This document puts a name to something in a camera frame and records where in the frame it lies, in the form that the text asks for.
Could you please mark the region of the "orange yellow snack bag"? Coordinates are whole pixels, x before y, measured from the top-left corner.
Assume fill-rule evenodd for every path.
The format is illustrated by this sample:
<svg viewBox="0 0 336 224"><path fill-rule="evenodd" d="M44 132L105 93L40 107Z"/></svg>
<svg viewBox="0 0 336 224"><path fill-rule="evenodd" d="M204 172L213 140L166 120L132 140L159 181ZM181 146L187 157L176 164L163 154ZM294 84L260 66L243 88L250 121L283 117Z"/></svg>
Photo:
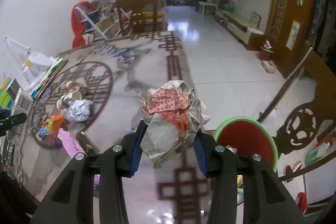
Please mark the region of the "orange yellow snack bag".
<svg viewBox="0 0 336 224"><path fill-rule="evenodd" d="M46 119L38 131L38 137L47 143L55 143L58 132L65 121L64 114L54 114Z"/></svg>

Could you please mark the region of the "pink plastic bag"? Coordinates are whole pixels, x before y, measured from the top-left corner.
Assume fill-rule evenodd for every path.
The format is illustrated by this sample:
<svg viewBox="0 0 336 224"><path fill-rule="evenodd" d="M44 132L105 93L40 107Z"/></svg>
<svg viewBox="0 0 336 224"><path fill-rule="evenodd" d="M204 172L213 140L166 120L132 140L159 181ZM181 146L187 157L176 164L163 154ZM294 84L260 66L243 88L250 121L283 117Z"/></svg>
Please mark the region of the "pink plastic bag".
<svg viewBox="0 0 336 224"><path fill-rule="evenodd" d="M61 128L58 132L58 139L61 140L62 146L70 158L73 158L78 153L86 155L76 140L76 134Z"/></svg>

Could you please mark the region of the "silver foil ball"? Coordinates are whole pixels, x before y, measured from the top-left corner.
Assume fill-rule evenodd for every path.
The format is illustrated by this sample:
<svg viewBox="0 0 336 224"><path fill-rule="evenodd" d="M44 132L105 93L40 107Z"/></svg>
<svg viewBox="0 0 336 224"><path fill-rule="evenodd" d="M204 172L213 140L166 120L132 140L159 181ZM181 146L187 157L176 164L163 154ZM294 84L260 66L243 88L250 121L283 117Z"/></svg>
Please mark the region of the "silver foil ball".
<svg viewBox="0 0 336 224"><path fill-rule="evenodd" d="M84 122L91 115L93 102L87 99L70 102L65 118L69 122Z"/></svg>

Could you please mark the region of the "beige paper cup wad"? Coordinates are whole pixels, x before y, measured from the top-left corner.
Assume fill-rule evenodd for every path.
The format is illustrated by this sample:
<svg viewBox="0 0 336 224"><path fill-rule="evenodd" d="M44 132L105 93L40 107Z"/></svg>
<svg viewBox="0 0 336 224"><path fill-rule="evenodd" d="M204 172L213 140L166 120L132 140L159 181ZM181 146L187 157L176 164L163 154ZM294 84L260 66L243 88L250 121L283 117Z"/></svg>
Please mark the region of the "beige paper cup wad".
<svg viewBox="0 0 336 224"><path fill-rule="evenodd" d="M89 89L79 82L68 81L66 83L66 92L56 103L56 107L60 111L69 108L71 102L81 101L89 93Z"/></svg>

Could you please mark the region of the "brown Baisha cigarette pack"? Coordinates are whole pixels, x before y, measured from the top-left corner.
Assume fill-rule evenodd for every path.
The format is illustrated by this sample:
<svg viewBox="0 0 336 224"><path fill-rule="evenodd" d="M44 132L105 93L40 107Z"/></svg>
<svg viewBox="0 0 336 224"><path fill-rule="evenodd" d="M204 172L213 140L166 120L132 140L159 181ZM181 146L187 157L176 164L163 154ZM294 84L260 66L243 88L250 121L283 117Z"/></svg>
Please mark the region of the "brown Baisha cigarette pack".
<svg viewBox="0 0 336 224"><path fill-rule="evenodd" d="M93 145L93 143L89 140L83 131L76 134L76 140L87 156L91 157L98 155L97 148Z"/></svg>

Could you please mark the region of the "clear plastic lamp box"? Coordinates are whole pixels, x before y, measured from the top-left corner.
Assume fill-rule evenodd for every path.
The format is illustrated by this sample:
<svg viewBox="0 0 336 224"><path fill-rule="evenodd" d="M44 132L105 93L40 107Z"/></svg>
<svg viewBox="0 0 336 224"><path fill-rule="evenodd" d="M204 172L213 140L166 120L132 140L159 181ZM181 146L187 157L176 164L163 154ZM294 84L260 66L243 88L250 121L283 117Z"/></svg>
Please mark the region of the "clear plastic lamp box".
<svg viewBox="0 0 336 224"><path fill-rule="evenodd" d="M59 62L54 57L31 50L12 38L4 38L5 57L9 60L11 76L21 89L33 90Z"/></svg>

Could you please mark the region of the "cardboard tissue box on floor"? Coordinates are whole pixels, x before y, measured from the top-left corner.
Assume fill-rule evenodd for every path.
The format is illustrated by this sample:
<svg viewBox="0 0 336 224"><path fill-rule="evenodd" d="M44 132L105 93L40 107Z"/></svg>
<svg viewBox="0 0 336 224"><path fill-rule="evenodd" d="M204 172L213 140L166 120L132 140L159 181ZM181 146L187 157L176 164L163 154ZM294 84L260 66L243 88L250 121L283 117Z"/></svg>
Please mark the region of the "cardboard tissue box on floor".
<svg viewBox="0 0 336 224"><path fill-rule="evenodd" d="M276 65L272 60L266 61L263 60L261 61L261 66L264 68L264 70L266 71L266 73L269 74L273 74L274 71L276 70Z"/></svg>

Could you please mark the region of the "red cloth on rack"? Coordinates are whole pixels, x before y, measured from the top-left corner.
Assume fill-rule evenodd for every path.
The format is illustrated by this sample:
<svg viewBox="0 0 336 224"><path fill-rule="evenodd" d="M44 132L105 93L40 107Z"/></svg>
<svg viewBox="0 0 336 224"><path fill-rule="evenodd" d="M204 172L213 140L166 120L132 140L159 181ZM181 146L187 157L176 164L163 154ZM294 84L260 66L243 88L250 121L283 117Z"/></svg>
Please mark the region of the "red cloth on rack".
<svg viewBox="0 0 336 224"><path fill-rule="evenodd" d="M71 11L71 27L74 34L74 38L72 41L72 48L82 47L85 45L85 40L82 37L82 33L84 32L84 26L81 23L82 19L78 12L76 11L76 7L84 6L87 8L89 12L95 11L95 7L91 5L88 1L81 1L74 5Z"/></svg>

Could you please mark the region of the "red slipper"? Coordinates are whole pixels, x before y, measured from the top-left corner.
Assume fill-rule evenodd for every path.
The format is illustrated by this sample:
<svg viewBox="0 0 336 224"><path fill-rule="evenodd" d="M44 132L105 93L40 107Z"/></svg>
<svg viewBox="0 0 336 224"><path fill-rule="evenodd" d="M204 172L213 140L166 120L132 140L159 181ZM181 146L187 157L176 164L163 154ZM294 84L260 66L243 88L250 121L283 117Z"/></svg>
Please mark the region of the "red slipper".
<svg viewBox="0 0 336 224"><path fill-rule="evenodd" d="M299 192L297 194L297 198L295 199L295 203L297 204L301 214L304 215L307 208L308 208L308 201L307 201L306 193L305 192Z"/></svg>

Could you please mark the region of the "green detergent bottle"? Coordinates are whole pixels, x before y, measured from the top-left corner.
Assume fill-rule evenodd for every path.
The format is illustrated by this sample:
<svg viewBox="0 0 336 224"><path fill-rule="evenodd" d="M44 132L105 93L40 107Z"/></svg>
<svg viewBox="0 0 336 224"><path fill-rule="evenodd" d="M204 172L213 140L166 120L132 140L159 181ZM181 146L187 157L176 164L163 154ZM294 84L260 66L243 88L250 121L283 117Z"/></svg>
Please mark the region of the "green detergent bottle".
<svg viewBox="0 0 336 224"><path fill-rule="evenodd" d="M321 159L326 153L327 150L330 147L330 143L327 142L323 142L322 144L320 144L319 146L315 147L313 150L311 150L305 158L305 165L306 166L310 166L313 163L315 163L316 161L318 161L319 159Z"/></svg>

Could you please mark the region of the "small red pot decoration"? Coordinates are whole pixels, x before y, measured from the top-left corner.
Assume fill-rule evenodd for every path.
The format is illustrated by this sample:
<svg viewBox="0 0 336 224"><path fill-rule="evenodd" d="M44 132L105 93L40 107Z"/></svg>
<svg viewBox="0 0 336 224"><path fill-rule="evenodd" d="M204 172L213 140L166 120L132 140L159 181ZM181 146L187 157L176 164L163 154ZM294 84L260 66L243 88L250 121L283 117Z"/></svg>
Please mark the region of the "small red pot decoration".
<svg viewBox="0 0 336 224"><path fill-rule="evenodd" d="M269 61L273 54L273 47L268 39L265 40L264 44L260 47L259 59L261 61Z"/></svg>

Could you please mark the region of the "carved dark wooden chair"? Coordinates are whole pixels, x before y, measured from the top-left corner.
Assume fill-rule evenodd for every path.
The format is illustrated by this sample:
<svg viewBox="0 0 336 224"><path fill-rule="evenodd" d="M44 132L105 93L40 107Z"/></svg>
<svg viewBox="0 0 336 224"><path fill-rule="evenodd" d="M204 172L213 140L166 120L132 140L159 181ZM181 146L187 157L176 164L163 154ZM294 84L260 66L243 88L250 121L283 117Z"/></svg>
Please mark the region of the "carved dark wooden chair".
<svg viewBox="0 0 336 224"><path fill-rule="evenodd" d="M305 46L287 78L264 75L257 86L257 119L278 150L276 174L294 199L305 192L309 206L325 205L335 192L335 75ZM323 142L327 153L306 166L306 155Z"/></svg>

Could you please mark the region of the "low white tv cabinet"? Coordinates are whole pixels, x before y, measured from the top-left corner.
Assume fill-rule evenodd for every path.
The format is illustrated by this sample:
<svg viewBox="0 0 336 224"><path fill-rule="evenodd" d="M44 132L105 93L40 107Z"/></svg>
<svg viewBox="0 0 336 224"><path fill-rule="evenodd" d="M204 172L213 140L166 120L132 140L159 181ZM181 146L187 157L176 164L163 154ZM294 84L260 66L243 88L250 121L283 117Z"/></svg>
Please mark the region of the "low white tv cabinet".
<svg viewBox="0 0 336 224"><path fill-rule="evenodd" d="M217 9L215 19L249 51L258 51L266 39L264 31L259 30L256 24L234 12Z"/></svg>

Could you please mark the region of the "wooden bench chair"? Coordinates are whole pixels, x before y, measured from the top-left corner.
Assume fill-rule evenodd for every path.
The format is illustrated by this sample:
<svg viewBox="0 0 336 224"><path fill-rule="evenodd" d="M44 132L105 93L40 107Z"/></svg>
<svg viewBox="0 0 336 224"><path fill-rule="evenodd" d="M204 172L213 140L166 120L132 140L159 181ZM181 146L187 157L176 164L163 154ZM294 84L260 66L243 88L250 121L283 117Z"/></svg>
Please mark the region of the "wooden bench chair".
<svg viewBox="0 0 336 224"><path fill-rule="evenodd" d="M121 35L166 31L166 14L159 5L160 0L116 0Z"/></svg>

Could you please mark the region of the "white bookshelf rack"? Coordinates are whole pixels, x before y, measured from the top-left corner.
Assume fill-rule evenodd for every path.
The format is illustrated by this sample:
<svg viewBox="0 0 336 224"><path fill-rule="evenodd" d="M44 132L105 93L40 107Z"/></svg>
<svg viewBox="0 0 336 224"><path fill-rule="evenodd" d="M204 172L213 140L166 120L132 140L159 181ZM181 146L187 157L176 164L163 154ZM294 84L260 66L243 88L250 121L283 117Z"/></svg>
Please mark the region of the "white bookshelf rack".
<svg viewBox="0 0 336 224"><path fill-rule="evenodd" d="M89 2L95 11L89 12L84 6L76 7L84 26L82 37L85 42L104 39L109 40L121 36L119 19L113 4L115 0L93 0Z"/></svg>

